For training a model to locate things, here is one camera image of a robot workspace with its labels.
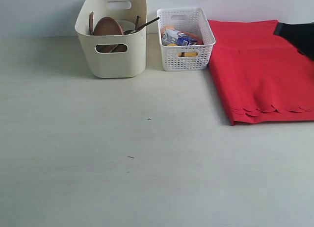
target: red fabric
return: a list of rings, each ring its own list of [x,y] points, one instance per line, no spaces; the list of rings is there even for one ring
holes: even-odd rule
[[[273,35],[277,22],[209,21],[209,69],[232,125],[314,120],[314,62]]]

